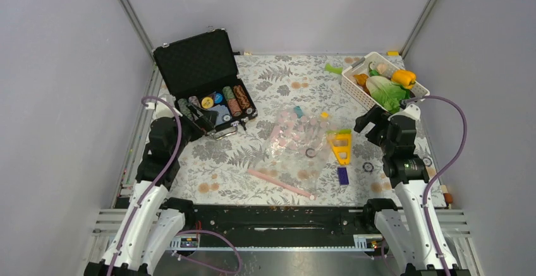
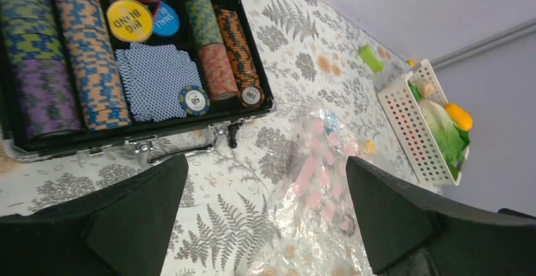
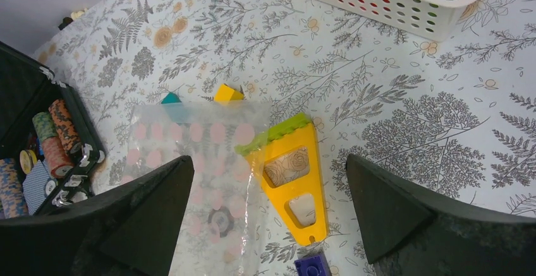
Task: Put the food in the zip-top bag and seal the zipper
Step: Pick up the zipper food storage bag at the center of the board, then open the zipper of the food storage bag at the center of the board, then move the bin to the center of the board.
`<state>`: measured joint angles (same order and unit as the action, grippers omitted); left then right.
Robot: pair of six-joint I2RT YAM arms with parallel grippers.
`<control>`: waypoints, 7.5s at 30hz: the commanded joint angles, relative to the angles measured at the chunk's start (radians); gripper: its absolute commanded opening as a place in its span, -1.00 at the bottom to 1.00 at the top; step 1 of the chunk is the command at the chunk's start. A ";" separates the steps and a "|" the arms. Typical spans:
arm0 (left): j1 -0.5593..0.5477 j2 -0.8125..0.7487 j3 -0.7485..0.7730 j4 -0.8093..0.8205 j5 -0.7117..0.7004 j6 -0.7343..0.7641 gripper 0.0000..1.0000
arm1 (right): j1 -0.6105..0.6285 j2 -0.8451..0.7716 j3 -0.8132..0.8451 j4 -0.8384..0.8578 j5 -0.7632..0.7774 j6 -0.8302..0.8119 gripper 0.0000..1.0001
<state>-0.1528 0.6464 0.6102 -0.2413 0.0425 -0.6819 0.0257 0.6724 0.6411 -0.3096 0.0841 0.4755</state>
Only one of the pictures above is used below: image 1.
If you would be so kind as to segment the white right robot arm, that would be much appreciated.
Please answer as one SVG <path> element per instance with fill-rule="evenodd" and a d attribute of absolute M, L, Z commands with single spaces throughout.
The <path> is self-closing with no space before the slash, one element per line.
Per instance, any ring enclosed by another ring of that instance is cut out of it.
<path fill-rule="evenodd" d="M 375 105 L 356 119 L 357 133 L 372 124 L 365 136 L 381 149 L 384 173 L 400 202 L 369 199 L 362 223 L 369 232 L 382 234 L 383 246 L 389 248 L 402 275 L 469 275 L 441 231 L 430 195 L 432 180 L 415 153 L 419 118 L 420 109 L 410 104 L 395 114 Z"/>

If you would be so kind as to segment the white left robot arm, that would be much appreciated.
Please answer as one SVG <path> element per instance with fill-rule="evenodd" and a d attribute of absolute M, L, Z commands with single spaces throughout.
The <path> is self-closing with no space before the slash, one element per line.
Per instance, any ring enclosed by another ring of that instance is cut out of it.
<path fill-rule="evenodd" d="M 168 193 L 180 154 L 203 133 L 177 109 L 151 122 L 125 217 L 102 258 L 89 262 L 84 275 L 152 275 L 172 238 L 195 227 L 192 202 Z"/>

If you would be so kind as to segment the clear zip top bag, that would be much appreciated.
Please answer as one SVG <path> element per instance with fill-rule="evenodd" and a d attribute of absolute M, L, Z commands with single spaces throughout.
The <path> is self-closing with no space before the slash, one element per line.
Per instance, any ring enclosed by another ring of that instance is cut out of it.
<path fill-rule="evenodd" d="M 274 127 L 261 147 L 260 157 L 247 172 L 263 181 L 315 200 L 317 180 L 332 152 L 327 132 L 336 127 L 320 114 L 307 113 L 297 118 L 294 107 L 276 114 Z"/>

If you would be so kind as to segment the white plastic basket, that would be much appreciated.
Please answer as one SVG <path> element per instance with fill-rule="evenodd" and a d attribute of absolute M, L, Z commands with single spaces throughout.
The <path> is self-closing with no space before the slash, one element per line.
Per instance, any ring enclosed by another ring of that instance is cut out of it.
<path fill-rule="evenodd" d="M 400 102 L 430 94 L 415 73 L 399 68 L 377 52 L 371 52 L 341 73 L 341 86 L 364 107 L 375 106 L 395 114 Z"/>

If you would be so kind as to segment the green lettuce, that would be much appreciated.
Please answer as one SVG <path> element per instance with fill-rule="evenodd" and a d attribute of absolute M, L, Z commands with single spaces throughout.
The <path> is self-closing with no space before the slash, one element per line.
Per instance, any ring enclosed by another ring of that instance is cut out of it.
<path fill-rule="evenodd" d="M 400 102 L 411 97 L 409 90 L 383 76 L 369 77 L 367 88 L 370 96 L 391 114 L 399 112 Z"/>

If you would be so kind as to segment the yellow bell pepper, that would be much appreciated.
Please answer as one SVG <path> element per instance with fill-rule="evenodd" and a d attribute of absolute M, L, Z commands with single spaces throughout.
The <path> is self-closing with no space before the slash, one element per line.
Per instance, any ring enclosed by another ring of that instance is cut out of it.
<path fill-rule="evenodd" d="M 417 82 L 417 76 L 411 71 L 399 69 L 392 74 L 391 81 L 401 85 L 404 89 L 411 90 Z"/>

